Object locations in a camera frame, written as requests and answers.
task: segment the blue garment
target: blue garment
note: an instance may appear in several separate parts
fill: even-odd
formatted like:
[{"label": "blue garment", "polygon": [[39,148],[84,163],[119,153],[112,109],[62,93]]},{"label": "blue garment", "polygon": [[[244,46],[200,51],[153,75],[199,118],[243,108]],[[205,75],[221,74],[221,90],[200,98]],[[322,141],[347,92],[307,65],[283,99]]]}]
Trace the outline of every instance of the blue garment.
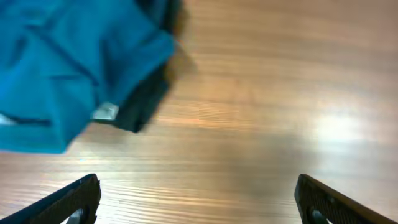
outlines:
[{"label": "blue garment", "polygon": [[100,104],[167,61],[174,41],[154,24],[165,0],[142,1],[0,0],[0,114],[18,122],[0,125],[0,149],[65,151]]}]

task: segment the wood surface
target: wood surface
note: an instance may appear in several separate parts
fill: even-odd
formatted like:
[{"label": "wood surface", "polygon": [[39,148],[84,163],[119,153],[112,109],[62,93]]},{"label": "wood surface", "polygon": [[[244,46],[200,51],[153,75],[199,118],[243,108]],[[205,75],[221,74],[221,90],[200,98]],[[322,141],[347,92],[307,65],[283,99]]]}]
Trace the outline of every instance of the wood surface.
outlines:
[{"label": "wood surface", "polygon": [[89,173],[97,223],[300,223],[306,173],[398,221],[398,1],[186,0],[146,130],[1,153],[0,217]]}]

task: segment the black fabric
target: black fabric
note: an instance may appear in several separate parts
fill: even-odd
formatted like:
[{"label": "black fabric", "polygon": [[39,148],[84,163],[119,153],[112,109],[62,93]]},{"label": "black fabric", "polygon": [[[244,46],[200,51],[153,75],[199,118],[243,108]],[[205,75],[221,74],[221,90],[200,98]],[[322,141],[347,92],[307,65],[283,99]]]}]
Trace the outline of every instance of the black fabric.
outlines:
[{"label": "black fabric", "polygon": [[[142,4],[150,4],[150,1],[144,0]],[[180,1],[170,0],[166,4],[168,10],[162,15],[165,17],[164,19],[158,18],[159,21],[162,21],[159,25],[160,28],[172,33],[180,8]],[[169,89],[169,83],[165,76],[165,67],[166,65],[161,66],[148,78],[142,80],[138,88],[129,95],[129,98],[119,108],[115,120],[95,121],[103,124],[111,124],[119,129],[134,133],[142,130],[156,112],[159,103]]]}]

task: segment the teal fabric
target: teal fabric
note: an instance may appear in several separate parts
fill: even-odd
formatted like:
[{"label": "teal fabric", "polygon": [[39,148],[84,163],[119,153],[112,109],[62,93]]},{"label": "teal fabric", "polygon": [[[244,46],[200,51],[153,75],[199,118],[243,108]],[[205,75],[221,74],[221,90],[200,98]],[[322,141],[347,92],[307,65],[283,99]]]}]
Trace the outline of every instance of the teal fabric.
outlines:
[{"label": "teal fabric", "polygon": [[163,0],[0,0],[0,149],[61,153],[174,52],[145,10]]}]

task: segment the wooden floor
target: wooden floor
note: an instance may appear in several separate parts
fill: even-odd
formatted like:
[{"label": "wooden floor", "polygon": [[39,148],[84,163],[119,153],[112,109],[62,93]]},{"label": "wooden floor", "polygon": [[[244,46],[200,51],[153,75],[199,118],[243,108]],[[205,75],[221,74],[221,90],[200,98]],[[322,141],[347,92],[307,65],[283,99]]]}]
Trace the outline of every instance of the wooden floor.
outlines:
[{"label": "wooden floor", "polygon": [[186,0],[177,81],[146,131],[0,155],[0,217],[88,173],[97,223],[300,223],[314,176],[398,220],[398,1]]}]

